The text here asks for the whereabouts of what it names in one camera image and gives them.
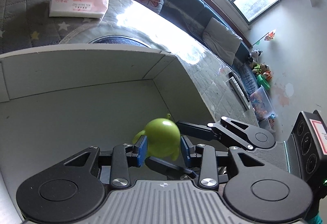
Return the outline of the green round toy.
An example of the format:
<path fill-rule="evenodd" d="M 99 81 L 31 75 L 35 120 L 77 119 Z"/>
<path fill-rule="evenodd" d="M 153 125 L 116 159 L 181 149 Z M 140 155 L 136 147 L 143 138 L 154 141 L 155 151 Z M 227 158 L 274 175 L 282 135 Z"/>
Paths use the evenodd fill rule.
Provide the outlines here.
<path fill-rule="evenodd" d="M 148 122 L 132 140 L 135 144 L 141 136 L 147 136 L 147 156 L 156 158 L 170 157 L 176 161 L 180 153 L 181 133 L 171 120 L 171 114 L 165 118 L 156 118 Z"/>

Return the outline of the blue sofa bench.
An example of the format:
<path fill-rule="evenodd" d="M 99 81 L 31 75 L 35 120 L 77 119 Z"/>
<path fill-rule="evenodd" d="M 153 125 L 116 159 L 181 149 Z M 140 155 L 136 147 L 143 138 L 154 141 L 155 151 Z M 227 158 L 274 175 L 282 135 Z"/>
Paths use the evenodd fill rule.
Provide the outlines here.
<path fill-rule="evenodd" d="M 238 76 L 242 85 L 244 85 L 246 92 L 251 93 L 257 89 L 258 86 L 257 84 L 255 84 L 254 77 L 252 76 L 251 70 L 246 65 L 246 60 L 249 50 L 248 47 L 245 45 L 244 37 L 239 32 L 237 32 L 234 28 L 231 28 L 231 26 L 221 16 L 219 16 L 204 0 L 165 0 L 161 12 L 158 15 L 162 16 L 163 18 L 165 18 L 172 24 L 176 25 L 184 32 L 191 35 L 193 38 L 195 38 L 200 43 L 202 43 L 206 48 L 208 47 L 202 39 L 202 33 L 211 18 L 217 19 L 226 27 L 233 30 L 243 40 L 238 48 L 238 51 L 236 52 L 233 65 L 232 66 L 228 64 L 227 65 L 231 68 L 231 71 L 233 71 Z M 230 85 L 230 90 L 233 93 L 233 95 L 237 97 L 237 95 L 232 91 L 231 85 Z"/>

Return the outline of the clear plastic toy bin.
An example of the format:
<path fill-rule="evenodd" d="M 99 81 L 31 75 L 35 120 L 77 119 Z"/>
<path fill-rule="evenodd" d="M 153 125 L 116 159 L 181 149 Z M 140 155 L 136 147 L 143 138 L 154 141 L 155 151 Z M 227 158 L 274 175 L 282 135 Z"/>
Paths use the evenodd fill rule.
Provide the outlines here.
<path fill-rule="evenodd" d="M 254 91 L 249 98 L 259 121 L 263 121 L 275 114 L 273 106 L 263 86 Z"/>

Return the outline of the grey remote control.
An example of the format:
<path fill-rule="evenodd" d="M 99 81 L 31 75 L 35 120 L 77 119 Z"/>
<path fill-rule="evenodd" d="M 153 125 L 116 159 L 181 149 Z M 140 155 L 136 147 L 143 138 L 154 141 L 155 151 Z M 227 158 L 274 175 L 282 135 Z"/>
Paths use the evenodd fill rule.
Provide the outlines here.
<path fill-rule="evenodd" d="M 245 109 L 246 110 L 250 109 L 251 108 L 250 99 L 249 99 L 248 93 L 246 92 L 245 88 L 243 87 L 240 79 L 233 71 L 231 71 L 228 74 L 228 76 L 229 76 L 228 82 L 230 83 L 230 85 L 232 86 L 234 91 L 236 92 L 237 96 L 240 98 Z"/>

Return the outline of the stuffed toys pile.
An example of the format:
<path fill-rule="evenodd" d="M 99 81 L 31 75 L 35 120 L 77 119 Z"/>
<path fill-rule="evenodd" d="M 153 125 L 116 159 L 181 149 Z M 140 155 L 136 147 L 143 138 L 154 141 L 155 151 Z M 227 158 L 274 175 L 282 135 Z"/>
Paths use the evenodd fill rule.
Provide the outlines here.
<path fill-rule="evenodd" d="M 262 51 L 260 49 L 252 50 L 248 55 L 249 67 L 251 68 L 254 76 L 257 79 L 259 86 L 262 86 L 266 91 L 270 90 L 270 81 L 272 79 L 272 72 L 270 67 L 266 64 L 258 62 L 259 56 Z"/>

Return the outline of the white cushion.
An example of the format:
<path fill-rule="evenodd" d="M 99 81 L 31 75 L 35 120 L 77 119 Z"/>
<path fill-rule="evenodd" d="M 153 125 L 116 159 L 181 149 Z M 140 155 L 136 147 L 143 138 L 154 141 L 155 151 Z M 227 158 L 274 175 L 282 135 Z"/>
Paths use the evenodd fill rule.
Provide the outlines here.
<path fill-rule="evenodd" d="M 236 52 L 243 40 L 215 18 L 210 19 L 202 33 L 202 39 L 214 54 L 230 66 L 233 65 Z"/>

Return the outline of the black white cardboard box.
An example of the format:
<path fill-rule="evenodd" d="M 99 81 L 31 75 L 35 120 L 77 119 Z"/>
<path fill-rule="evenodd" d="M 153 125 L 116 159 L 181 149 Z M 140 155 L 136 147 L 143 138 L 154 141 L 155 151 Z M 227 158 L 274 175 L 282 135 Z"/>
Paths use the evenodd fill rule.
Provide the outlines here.
<path fill-rule="evenodd" d="M 204 48 L 115 44 L 29 48 L 1 56 L 1 223 L 20 223 L 18 186 L 89 146 L 130 142 L 152 119 L 213 119 L 195 83 Z"/>

